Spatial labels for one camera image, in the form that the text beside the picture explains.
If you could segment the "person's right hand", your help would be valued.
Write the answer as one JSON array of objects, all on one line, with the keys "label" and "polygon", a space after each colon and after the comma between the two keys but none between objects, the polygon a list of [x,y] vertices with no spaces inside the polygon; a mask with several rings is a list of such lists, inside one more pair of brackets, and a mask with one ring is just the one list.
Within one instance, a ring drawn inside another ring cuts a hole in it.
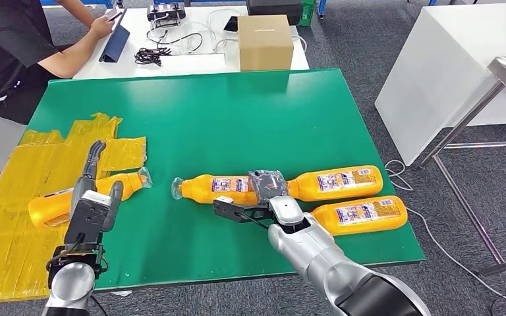
[{"label": "person's right hand", "polygon": [[101,16],[92,22],[88,35],[95,40],[100,40],[112,32],[114,25],[114,20]]}]

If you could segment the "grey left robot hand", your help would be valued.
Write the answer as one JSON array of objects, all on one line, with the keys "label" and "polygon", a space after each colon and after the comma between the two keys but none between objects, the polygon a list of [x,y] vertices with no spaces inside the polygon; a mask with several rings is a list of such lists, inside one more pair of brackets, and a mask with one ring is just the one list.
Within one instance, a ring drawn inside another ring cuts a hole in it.
[{"label": "grey left robot hand", "polygon": [[[105,142],[101,140],[97,140],[91,145],[85,165],[82,169],[82,176],[76,180],[72,191],[69,219],[72,219],[78,200],[87,190],[98,191],[96,186],[97,167],[101,152],[105,147]],[[120,180],[116,180],[110,189],[109,197],[111,198],[111,205],[101,226],[102,232],[111,231],[115,224],[117,211],[123,196],[123,189],[124,185]]]}]

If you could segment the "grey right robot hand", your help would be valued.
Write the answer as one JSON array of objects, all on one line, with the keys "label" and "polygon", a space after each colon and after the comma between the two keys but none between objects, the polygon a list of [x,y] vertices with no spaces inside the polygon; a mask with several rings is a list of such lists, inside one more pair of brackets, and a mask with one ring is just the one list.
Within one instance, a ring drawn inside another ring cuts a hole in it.
[{"label": "grey right robot hand", "polygon": [[287,181],[279,170],[248,171],[258,205],[268,204],[271,198],[289,196]]}]

